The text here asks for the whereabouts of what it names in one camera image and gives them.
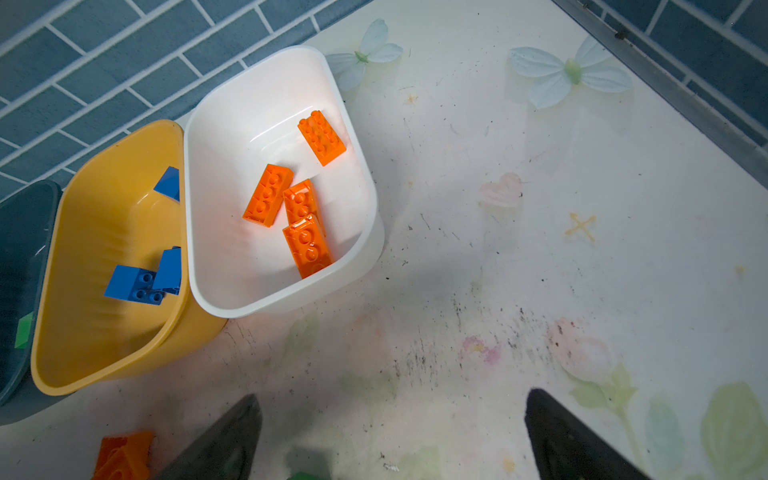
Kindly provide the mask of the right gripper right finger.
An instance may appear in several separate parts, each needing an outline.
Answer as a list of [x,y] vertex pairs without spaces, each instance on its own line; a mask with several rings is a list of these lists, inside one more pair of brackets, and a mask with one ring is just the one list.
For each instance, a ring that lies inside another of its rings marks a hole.
[[648,480],[543,389],[529,391],[525,424],[542,479]]

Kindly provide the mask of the white plastic bin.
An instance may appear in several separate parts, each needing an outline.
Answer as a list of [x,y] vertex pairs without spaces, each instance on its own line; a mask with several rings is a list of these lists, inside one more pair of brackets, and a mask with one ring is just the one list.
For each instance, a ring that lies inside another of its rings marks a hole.
[[192,292],[209,313],[286,312],[367,273],[371,172],[326,58],[283,49],[212,90],[185,129]]

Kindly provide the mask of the yellow plastic bin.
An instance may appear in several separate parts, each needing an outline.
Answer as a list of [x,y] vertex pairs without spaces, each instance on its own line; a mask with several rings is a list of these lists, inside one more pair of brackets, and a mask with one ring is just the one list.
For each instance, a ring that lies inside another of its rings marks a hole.
[[87,161],[61,198],[31,353],[37,388],[68,395],[141,375],[210,342],[225,320],[207,313],[188,280],[159,305],[109,298],[119,265],[154,271],[162,253],[185,247],[183,201],[155,189],[181,168],[184,133],[159,120]]

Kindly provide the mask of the blue lego brick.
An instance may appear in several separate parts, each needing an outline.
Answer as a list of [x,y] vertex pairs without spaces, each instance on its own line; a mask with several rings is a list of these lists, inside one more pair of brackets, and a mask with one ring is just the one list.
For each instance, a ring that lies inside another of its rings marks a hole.
[[159,306],[165,293],[153,287],[155,277],[156,273],[151,270],[117,265],[104,295],[112,299]]
[[180,201],[180,173],[175,167],[169,166],[154,187],[154,191],[174,200]]
[[156,272],[153,289],[164,293],[178,295],[182,280],[182,250],[179,246],[165,250]]

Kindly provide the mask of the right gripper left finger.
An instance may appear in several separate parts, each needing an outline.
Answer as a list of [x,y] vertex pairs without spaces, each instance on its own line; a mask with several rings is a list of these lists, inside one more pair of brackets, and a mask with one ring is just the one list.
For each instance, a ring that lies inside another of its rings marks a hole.
[[244,396],[154,478],[248,479],[262,421],[256,396]]

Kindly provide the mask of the dark teal plastic bin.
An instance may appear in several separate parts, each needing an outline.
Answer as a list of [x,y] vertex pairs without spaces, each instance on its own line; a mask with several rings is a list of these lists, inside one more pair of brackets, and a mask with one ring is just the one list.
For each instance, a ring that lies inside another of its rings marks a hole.
[[62,195],[50,180],[32,183],[1,203],[1,423],[8,425],[58,402],[42,393],[31,376],[33,337],[15,349],[17,322],[35,314]]

